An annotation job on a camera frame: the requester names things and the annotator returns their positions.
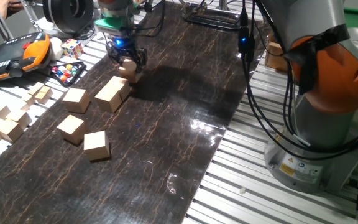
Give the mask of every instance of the warning label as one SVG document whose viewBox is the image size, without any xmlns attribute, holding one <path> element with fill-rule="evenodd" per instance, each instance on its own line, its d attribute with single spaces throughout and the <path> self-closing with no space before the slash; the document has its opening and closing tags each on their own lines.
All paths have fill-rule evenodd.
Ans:
<svg viewBox="0 0 358 224">
<path fill-rule="evenodd" d="M 320 176 L 322 166 L 315 166 L 299 161 L 296 157 L 285 154 L 280 170 L 291 177 L 307 183 L 316 183 Z"/>
</svg>

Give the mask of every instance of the white ball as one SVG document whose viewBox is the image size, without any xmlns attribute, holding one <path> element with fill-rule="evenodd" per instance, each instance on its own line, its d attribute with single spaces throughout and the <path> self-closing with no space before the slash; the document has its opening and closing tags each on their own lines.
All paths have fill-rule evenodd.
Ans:
<svg viewBox="0 0 358 224">
<path fill-rule="evenodd" d="M 50 59 L 59 60 L 63 55 L 62 41 L 59 38 L 53 37 L 50 39 Z"/>
</svg>

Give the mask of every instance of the dark marble surface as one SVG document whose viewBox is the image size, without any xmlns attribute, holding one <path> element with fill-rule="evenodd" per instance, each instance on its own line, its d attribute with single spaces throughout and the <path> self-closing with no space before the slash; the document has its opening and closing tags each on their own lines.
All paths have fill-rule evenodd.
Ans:
<svg viewBox="0 0 358 224">
<path fill-rule="evenodd" d="M 117 73 L 108 58 L 76 85 L 91 104 L 73 115 L 91 132 L 107 131 L 110 160 L 89 162 L 82 143 L 60 137 L 57 126 L 69 115 L 61 100 L 0 155 L 0 223 L 182 221 L 246 83 L 237 34 L 180 16 L 179 6 L 167 4 L 161 34 L 139 39 L 147 69 L 116 113 L 94 100 Z"/>
</svg>

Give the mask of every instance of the human hand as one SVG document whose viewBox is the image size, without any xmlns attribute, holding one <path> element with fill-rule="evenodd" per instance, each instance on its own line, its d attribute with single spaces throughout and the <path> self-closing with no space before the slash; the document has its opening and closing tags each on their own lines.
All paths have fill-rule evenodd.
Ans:
<svg viewBox="0 0 358 224">
<path fill-rule="evenodd" d="M 24 6 L 19 0 L 9 0 L 8 6 L 12 11 L 20 11 L 24 9 Z"/>
<path fill-rule="evenodd" d="M 6 19 L 7 7 L 10 0 L 0 0 L 0 15 Z"/>
</svg>

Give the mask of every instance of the blue led light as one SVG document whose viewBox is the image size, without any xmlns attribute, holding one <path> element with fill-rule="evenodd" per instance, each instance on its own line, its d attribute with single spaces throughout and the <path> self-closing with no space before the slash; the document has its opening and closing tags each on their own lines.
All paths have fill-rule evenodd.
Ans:
<svg viewBox="0 0 358 224">
<path fill-rule="evenodd" d="M 119 39 L 116 39 L 116 44 L 117 44 L 117 46 L 119 47 L 120 45 L 122 45 L 122 41 L 119 40 Z"/>
</svg>

